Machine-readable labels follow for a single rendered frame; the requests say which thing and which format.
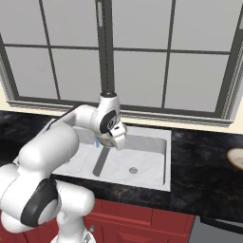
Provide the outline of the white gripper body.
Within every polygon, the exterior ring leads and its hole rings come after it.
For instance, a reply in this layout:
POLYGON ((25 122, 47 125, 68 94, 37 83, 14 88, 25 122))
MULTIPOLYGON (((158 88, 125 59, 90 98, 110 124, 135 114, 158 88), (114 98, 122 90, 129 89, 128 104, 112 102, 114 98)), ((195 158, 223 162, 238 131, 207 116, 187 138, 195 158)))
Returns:
POLYGON ((122 150, 125 145, 127 130, 123 124, 117 124, 111 130, 113 144, 118 150, 122 150))

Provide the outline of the beige bowl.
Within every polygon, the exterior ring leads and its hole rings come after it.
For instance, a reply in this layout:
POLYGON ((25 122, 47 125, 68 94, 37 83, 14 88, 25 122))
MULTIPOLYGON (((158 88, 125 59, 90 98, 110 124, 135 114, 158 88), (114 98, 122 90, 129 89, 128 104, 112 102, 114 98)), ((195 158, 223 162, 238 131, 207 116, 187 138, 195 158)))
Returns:
POLYGON ((227 158, 233 166, 243 170, 243 148, 230 149, 227 158))
POLYGON ((99 143, 105 147, 114 147, 114 139, 109 133, 100 134, 98 136, 99 143))

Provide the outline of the white sink basin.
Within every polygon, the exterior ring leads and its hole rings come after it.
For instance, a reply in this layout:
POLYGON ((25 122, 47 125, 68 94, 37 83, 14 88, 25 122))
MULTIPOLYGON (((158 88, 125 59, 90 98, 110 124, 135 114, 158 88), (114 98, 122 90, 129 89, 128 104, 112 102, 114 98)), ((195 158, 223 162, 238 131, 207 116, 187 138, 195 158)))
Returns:
POLYGON ((171 191, 171 131, 129 126, 125 147, 95 146, 90 130, 76 128, 79 150, 55 175, 171 191), (138 168, 134 175, 131 167, 138 168))

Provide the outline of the dark framed window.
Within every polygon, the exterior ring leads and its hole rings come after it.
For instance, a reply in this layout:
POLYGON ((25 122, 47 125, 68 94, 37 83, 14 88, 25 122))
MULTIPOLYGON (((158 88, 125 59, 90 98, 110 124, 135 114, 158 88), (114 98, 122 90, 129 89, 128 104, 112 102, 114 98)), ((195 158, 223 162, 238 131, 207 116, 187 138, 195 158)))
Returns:
POLYGON ((125 117, 234 121, 243 0, 0 0, 9 104, 66 110, 118 94, 125 117))

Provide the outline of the red cupboard front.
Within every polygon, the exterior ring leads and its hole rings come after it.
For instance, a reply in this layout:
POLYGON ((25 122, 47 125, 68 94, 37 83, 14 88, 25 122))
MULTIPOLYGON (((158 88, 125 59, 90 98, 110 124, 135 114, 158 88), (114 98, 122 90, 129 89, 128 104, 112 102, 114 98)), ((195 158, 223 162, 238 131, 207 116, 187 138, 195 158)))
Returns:
POLYGON ((194 215, 154 209, 151 226, 167 233, 190 234, 194 221, 194 215))
POLYGON ((152 219, 151 208, 126 203, 95 199, 93 214, 100 214, 114 219, 150 225, 152 219))

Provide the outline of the red cupboard door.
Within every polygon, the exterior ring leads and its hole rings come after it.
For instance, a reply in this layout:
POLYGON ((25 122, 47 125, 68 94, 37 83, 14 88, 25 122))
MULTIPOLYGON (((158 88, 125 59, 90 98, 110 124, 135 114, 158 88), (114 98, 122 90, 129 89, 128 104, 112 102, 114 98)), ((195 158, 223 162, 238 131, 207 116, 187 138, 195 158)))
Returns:
POLYGON ((188 235, 156 232, 87 217, 84 223, 88 230, 95 226, 92 233, 97 243, 189 243, 188 235))

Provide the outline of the grey dishwasher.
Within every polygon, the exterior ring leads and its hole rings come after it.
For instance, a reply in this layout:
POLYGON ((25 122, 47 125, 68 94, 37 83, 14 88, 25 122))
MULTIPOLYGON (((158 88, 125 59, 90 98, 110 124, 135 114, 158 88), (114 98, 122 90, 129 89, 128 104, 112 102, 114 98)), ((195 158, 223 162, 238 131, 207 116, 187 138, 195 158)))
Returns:
POLYGON ((189 243, 243 243, 243 234, 231 233, 200 222, 197 216, 189 243))

